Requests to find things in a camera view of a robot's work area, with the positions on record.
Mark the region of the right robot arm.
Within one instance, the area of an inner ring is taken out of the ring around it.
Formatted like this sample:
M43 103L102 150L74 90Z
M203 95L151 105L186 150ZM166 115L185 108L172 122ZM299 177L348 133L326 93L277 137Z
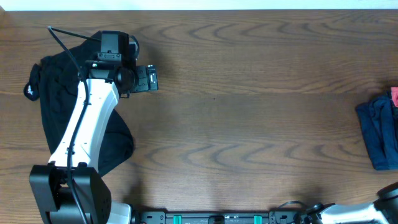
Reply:
M377 192L373 202L355 205L316 204L297 215L299 224L397 224L397 183Z

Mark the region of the black t-shirt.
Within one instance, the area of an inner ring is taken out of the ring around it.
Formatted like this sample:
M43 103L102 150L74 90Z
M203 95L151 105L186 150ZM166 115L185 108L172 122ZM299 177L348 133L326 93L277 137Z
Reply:
M24 94L40 101L50 166L104 176L132 156L133 137L115 107L134 84L133 46L129 34L103 30L32 67Z

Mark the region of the folded blue denim garment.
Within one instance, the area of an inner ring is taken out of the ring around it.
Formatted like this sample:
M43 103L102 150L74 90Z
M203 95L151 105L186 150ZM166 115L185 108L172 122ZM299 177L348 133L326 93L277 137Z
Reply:
M375 170L397 170L397 106L389 90L355 108Z

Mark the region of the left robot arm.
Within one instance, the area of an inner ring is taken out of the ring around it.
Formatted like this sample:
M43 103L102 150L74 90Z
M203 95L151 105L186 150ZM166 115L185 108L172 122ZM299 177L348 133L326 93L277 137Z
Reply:
M24 92L40 100L51 155L29 183L44 223L141 222L103 181L134 152L119 100L159 88L156 68L137 65L139 52L134 36L102 30L33 66Z

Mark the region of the red orange t-shirt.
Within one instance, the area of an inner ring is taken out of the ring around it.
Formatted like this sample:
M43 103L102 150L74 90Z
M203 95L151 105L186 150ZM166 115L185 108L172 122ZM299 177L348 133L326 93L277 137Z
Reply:
M398 107L398 87L391 87L391 100L394 106Z

